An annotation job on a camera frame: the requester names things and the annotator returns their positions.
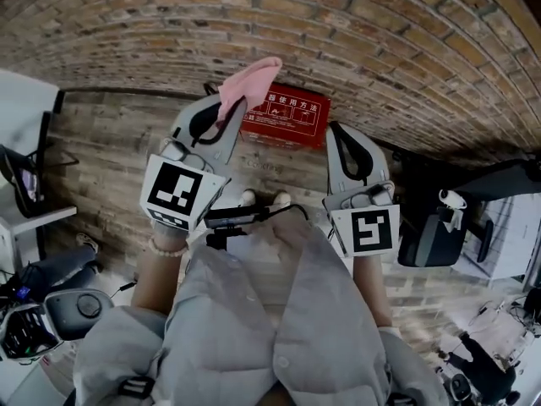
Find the white desk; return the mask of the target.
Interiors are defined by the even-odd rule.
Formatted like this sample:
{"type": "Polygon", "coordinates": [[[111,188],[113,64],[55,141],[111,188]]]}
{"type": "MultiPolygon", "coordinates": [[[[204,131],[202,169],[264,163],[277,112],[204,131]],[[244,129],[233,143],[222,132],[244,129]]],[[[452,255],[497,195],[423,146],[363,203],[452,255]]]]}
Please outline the white desk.
{"type": "Polygon", "coordinates": [[[70,206],[27,218],[17,206],[0,209],[0,271],[17,272],[44,258],[36,229],[76,213],[77,207],[70,206]]]}

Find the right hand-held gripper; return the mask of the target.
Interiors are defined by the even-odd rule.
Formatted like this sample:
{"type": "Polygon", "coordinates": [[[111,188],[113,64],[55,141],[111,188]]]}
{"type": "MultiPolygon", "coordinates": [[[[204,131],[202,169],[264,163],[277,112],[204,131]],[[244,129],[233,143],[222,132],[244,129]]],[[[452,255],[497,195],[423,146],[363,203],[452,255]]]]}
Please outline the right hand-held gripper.
{"type": "Polygon", "coordinates": [[[394,184],[386,181],[390,172],[384,152],[364,133],[337,121],[329,123],[326,147],[332,195],[323,199],[323,206],[343,254],[397,250],[400,206],[393,203],[394,184]]]}

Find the white and black robot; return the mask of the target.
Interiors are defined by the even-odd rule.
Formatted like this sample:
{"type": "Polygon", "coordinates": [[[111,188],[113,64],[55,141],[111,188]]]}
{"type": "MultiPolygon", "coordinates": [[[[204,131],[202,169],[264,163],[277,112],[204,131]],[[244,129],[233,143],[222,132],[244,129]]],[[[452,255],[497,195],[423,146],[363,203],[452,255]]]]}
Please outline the white and black robot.
{"type": "Polygon", "coordinates": [[[0,324],[0,360],[24,363],[80,340],[113,307],[100,290],[74,288],[12,308],[0,324]]]}

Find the person's left forearm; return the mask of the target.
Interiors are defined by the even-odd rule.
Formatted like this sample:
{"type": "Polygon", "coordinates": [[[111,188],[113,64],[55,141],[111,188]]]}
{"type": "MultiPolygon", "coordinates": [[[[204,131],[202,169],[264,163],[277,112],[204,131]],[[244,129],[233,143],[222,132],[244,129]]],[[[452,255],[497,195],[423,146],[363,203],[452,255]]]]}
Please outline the person's left forearm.
{"type": "Polygon", "coordinates": [[[169,314],[187,249],[184,231],[155,229],[138,264],[138,279],[131,299],[133,307],[169,314]]]}

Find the grey shirt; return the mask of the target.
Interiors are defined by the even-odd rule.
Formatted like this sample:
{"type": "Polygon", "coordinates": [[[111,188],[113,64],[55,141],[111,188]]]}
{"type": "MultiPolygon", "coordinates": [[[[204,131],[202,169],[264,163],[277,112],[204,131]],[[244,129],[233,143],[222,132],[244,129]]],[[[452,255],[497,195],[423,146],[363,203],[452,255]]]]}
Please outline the grey shirt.
{"type": "Polygon", "coordinates": [[[394,327],[377,327],[347,268],[320,229],[290,213],[249,235],[277,250],[279,277],[198,243],[168,315],[118,306],[79,346],[77,406],[385,406],[392,392],[417,406],[449,406],[427,363],[394,327]],[[119,396],[134,376],[155,381],[146,399],[119,396]]]}

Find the pink cloth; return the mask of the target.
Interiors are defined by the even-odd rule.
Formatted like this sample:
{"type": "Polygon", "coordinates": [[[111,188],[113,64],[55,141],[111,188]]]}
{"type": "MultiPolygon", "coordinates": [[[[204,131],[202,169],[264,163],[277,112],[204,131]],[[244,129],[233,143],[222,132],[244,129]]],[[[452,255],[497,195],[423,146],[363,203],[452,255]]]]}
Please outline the pink cloth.
{"type": "Polygon", "coordinates": [[[242,98],[247,102],[247,112],[261,105],[281,67],[280,58],[267,57],[228,77],[218,87],[221,105],[215,126],[221,127],[221,122],[225,120],[227,113],[242,98]]]}

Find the black office chair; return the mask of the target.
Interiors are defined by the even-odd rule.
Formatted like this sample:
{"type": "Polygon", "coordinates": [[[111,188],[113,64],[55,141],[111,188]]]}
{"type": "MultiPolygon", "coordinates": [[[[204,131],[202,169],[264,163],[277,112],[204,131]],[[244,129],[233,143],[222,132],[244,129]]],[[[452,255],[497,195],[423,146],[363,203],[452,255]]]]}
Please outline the black office chair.
{"type": "Polygon", "coordinates": [[[456,264],[466,234],[481,240],[477,262],[486,258],[494,229],[481,224],[480,207],[493,200],[541,192],[541,151],[527,159],[512,159],[472,171],[427,167],[406,175],[400,197],[401,246],[397,261],[407,267],[456,264]],[[442,189],[456,191],[467,202],[463,210],[447,208],[439,200],[442,189]]]}

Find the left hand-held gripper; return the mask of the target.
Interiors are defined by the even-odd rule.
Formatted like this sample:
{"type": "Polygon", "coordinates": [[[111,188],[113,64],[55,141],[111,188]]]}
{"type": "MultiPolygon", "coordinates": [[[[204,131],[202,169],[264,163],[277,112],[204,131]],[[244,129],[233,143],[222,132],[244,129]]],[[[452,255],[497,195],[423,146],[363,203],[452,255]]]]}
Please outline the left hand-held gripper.
{"type": "Polygon", "coordinates": [[[208,162],[227,165],[247,105],[245,98],[237,100],[218,121],[221,101],[215,94],[178,114],[172,126],[175,141],[168,140],[160,153],[150,155],[145,169],[139,205],[151,220],[187,232],[197,228],[230,181],[225,171],[208,162]]]}

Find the red fire extinguisher box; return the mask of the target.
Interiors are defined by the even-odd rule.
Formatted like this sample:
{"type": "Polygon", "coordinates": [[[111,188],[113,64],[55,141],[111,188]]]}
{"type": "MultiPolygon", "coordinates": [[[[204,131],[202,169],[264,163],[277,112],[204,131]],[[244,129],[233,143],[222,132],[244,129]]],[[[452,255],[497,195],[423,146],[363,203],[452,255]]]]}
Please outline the red fire extinguisher box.
{"type": "Polygon", "coordinates": [[[319,92],[274,83],[264,101],[247,112],[241,125],[245,140],[291,150],[320,150],[331,99],[319,92]]]}

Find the black mesh chair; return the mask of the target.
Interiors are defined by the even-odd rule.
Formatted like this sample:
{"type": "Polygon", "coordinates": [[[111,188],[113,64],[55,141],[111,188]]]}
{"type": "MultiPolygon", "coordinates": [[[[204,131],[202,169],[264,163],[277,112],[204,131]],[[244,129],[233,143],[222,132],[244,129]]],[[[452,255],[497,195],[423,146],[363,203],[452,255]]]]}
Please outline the black mesh chair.
{"type": "Polygon", "coordinates": [[[3,177],[14,189],[14,198],[21,214],[26,218],[38,217],[62,207],[61,197],[44,181],[47,169],[70,167],[79,164],[79,160],[66,152],[67,162],[45,164],[45,152],[52,144],[46,144],[44,150],[23,155],[5,145],[0,145],[0,177],[3,177]]]}

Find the person's right forearm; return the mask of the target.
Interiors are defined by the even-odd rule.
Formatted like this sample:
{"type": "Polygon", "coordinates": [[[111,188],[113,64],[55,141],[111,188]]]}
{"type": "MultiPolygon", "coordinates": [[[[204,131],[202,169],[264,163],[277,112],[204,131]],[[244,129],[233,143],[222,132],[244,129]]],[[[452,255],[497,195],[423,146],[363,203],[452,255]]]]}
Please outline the person's right forearm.
{"type": "Polygon", "coordinates": [[[355,256],[352,278],[374,317],[377,327],[392,327],[391,305],[387,297],[382,264],[378,255],[355,256]]]}

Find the grey and black robot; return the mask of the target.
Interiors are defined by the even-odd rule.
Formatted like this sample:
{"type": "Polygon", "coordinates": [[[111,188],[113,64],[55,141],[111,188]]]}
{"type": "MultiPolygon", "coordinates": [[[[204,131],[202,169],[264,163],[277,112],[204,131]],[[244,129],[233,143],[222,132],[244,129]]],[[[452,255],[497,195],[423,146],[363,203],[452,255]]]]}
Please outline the grey and black robot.
{"type": "Polygon", "coordinates": [[[451,396],[451,406],[475,406],[472,388],[464,375],[454,375],[446,383],[446,389],[451,396]]]}

